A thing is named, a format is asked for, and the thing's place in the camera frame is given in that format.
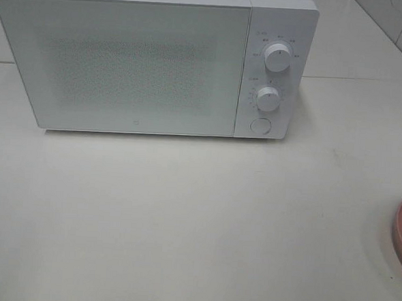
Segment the round white door button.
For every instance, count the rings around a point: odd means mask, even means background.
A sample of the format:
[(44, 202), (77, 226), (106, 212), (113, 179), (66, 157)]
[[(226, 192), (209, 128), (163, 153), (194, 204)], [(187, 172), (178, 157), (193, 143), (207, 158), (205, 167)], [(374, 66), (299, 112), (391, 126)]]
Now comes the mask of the round white door button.
[(259, 135), (267, 135), (271, 130), (271, 121), (267, 118), (257, 118), (250, 124), (250, 129), (252, 132)]

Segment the white microwave door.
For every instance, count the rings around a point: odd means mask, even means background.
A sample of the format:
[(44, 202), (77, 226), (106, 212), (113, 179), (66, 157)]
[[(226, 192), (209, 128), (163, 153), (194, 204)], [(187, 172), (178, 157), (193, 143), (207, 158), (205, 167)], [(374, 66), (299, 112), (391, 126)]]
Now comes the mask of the white microwave door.
[(250, 9), (0, 0), (41, 128), (231, 136)]

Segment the lower white microwave knob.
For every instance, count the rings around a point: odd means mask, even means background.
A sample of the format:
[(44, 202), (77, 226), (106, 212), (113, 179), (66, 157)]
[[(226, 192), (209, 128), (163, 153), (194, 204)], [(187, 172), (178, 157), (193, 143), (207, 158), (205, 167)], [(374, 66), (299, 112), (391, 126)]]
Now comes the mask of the lower white microwave knob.
[(275, 87), (262, 87), (257, 91), (256, 105), (263, 112), (272, 112), (279, 107), (281, 96)]

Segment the white microwave knob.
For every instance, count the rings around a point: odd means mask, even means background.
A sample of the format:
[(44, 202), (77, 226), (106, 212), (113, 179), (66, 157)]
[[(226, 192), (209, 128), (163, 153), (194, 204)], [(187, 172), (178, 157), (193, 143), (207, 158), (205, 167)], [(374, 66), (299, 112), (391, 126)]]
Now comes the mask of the white microwave knob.
[(281, 96), (275, 87), (262, 87), (257, 91), (256, 105), (263, 112), (272, 112), (279, 107)]
[(270, 72), (282, 72), (290, 66), (292, 58), (291, 47), (285, 41), (276, 41), (263, 51), (264, 65)]

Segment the white microwave oven body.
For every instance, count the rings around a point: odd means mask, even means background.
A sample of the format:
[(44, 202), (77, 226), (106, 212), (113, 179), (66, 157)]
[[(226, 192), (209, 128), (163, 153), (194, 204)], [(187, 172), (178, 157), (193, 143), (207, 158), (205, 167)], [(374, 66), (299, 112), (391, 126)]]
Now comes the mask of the white microwave oven body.
[[(199, 5), (211, 7), (244, 7), (250, 9), (247, 41), (238, 91), (234, 132), (229, 138), (281, 139), (288, 129), (294, 112), (299, 84), (318, 25), (319, 11), (313, 0), (95, 0), (133, 3), (160, 3), (166, 5)], [(292, 50), (290, 66), (279, 73), (270, 72), (264, 65), (262, 51), (270, 44), (285, 41)], [(257, 91), (275, 87), (281, 96), (279, 107), (263, 112), (256, 105)], [(267, 135), (251, 131), (250, 124), (257, 118), (271, 121)], [(173, 133), (151, 133), (184, 135)]]

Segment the upper white microwave knob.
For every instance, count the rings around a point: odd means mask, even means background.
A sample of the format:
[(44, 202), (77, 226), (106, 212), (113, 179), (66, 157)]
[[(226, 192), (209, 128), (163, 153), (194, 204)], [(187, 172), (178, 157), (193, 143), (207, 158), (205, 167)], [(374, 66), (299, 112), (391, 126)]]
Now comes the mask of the upper white microwave knob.
[(282, 72), (290, 66), (292, 58), (291, 47), (285, 41), (276, 41), (263, 51), (264, 65), (270, 72)]

